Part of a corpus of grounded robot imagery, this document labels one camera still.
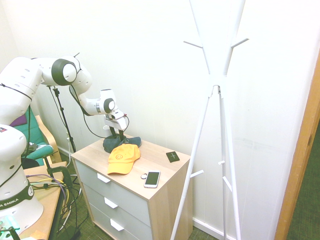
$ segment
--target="white coat rack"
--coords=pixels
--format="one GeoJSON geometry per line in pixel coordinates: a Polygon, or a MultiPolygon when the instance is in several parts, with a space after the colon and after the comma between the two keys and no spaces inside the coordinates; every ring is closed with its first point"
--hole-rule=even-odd
{"type": "Polygon", "coordinates": [[[249,40],[248,38],[237,40],[237,33],[240,25],[240,20],[242,17],[242,13],[245,6],[245,0],[234,0],[234,5],[232,6],[232,11],[230,12],[230,19],[229,19],[229,26],[228,26],[228,36],[226,40],[225,45],[225,52],[223,55],[223,64],[221,69],[216,69],[214,65],[212,65],[207,57],[208,52],[206,51],[208,49],[208,46],[205,45],[207,42],[203,41],[202,36],[204,31],[206,30],[205,26],[200,25],[200,23],[197,22],[197,16],[200,16],[201,12],[198,12],[198,9],[194,6],[193,0],[189,0],[193,18],[195,21],[195,25],[198,31],[199,38],[201,40],[202,46],[198,46],[196,44],[185,42],[188,44],[191,44],[193,46],[202,48],[203,55],[207,64],[208,72],[209,72],[209,78],[212,85],[210,86],[209,94],[206,98],[206,102],[203,106],[203,110],[201,112],[198,126],[196,129],[195,139],[193,142],[190,162],[188,166],[188,170],[186,173],[185,181],[184,181],[184,187],[182,191],[182,196],[180,200],[180,204],[178,207],[178,211],[176,214],[175,222],[173,225],[173,231],[171,234],[170,240],[174,240],[179,220],[182,214],[182,210],[185,204],[185,199],[187,196],[187,191],[189,187],[190,178],[196,176],[197,174],[201,172],[196,172],[192,174],[195,156],[202,132],[202,128],[204,125],[204,120],[208,108],[209,99],[211,98],[213,94],[214,87],[218,87],[218,94],[219,94],[219,102],[220,102],[220,123],[221,123],[221,149],[222,149],[222,158],[221,161],[218,163],[219,165],[222,165],[222,179],[223,179],[223,237],[224,240],[227,239],[227,227],[226,227],[226,217],[227,217],[227,188],[232,192],[232,200],[233,200],[233,210],[234,210],[234,220],[235,220],[235,230],[236,230],[236,239],[241,240],[241,231],[240,231],[240,222],[239,222],[239,209],[238,209],[238,195],[237,195],[237,185],[236,185],[236,172],[235,172],[235,162],[234,162],[234,151],[233,151],[233,142],[232,142],[232,131],[231,131],[231,119],[230,119],[230,113],[229,113],[229,104],[228,104],[228,96],[226,96],[226,80],[227,80],[227,74],[228,74],[228,68],[230,65],[231,57],[233,49],[236,46],[239,46],[240,44],[246,42],[249,40]],[[228,149],[228,161],[230,165],[230,176],[231,176],[231,183],[228,181],[226,177],[226,147],[228,149]]]}

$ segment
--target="drawer handle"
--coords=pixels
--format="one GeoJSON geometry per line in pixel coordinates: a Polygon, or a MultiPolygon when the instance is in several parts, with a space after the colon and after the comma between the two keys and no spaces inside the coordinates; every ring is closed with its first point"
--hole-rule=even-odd
{"type": "Polygon", "coordinates": [[[104,203],[107,204],[110,208],[115,209],[116,207],[118,207],[117,204],[113,203],[112,201],[110,201],[108,198],[104,198],[104,203]]]}
{"type": "Polygon", "coordinates": [[[118,223],[116,223],[112,219],[110,219],[110,224],[111,224],[112,227],[114,227],[118,231],[121,231],[121,230],[124,229],[122,226],[120,226],[118,223]]]}
{"type": "Polygon", "coordinates": [[[97,173],[97,175],[98,175],[98,179],[100,179],[102,182],[104,182],[104,183],[108,183],[108,182],[110,182],[110,180],[108,179],[108,178],[106,178],[105,176],[102,176],[101,174],[99,174],[99,173],[97,173]]]}

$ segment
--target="green cushion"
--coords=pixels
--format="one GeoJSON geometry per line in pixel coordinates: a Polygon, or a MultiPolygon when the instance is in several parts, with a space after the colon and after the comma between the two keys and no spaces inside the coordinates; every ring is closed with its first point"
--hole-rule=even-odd
{"type": "MultiPolygon", "coordinates": [[[[26,141],[28,142],[29,109],[26,111],[25,116],[26,116],[26,124],[15,126],[14,128],[22,132],[26,137],[26,141]]],[[[39,144],[39,143],[43,143],[44,141],[45,139],[38,126],[35,115],[33,114],[30,108],[30,143],[39,144]]]]}
{"type": "Polygon", "coordinates": [[[41,147],[34,152],[30,153],[28,156],[26,156],[28,159],[42,159],[44,156],[48,156],[54,153],[54,149],[52,146],[47,145],[45,142],[40,142],[38,145],[45,145],[44,147],[41,147]]]}
{"type": "Polygon", "coordinates": [[[36,161],[38,162],[39,166],[45,165],[43,158],[38,158],[38,159],[36,159],[36,161]]]}

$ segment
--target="wooden table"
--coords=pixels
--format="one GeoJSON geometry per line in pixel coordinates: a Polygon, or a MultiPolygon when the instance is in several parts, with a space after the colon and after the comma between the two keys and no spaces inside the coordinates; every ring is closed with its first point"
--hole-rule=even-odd
{"type": "MultiPolygon", "coordinates": [[[[59,166],[66,166],[66,162],[58,162],[50,164],[52,168],[59,166]]],[[[33,168],[28,168],[24,170],[25,175],[36,175],[36,174],[47,174],[47,166],[38,166],[33,168]]],[[[63,180],[63,174],[61,172],[57,172],[53,174],[54,178],[63,180]]],[[[47,179],[46,176],[33,176],[29,177],[30,182],[36,182],[41,179],[47,179]]],[[[32,236],[35,239],[44,239],[47,240],[49,238],[49,234],[51,231],[51,226],[53,223],[53,219],[56,212],[56,207],[60,195],[60,188],[53,187],[49,189],[40,189],[34,191],[35,197],[39,200],[39,202],[43,205],[43,213],[41,217],[36,221],[35,224],[24,230],[20,235],[20,239],[28,238],[32,236]]]]}
{"type": "MultiPolygon", "coordinates": [[[[190,156],[176,152],[180,160],[170,163],[166,153],[172,149],[147,141],[142,141],[139,149],[140,159],[125,175],[107,174],[110,154],[103,148],[103,139],[71,157],[95,225],[116,240],[169,240],[190,156]],[[157,188],[144,187],[141,175],[149,170],[161,172],[157,188]]],[[[187,240],[192,230],[190,181],[175,239],[187,240]]]]}

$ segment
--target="yellow cap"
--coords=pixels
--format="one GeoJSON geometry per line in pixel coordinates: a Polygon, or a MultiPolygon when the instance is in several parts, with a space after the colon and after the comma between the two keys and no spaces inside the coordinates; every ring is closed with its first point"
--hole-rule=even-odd
{"type": "Polygon", "coordinates": [[[122,144],[110,153],[107,174],[128,174],[139,158],[140,150],[136,144],[122,144]]]}

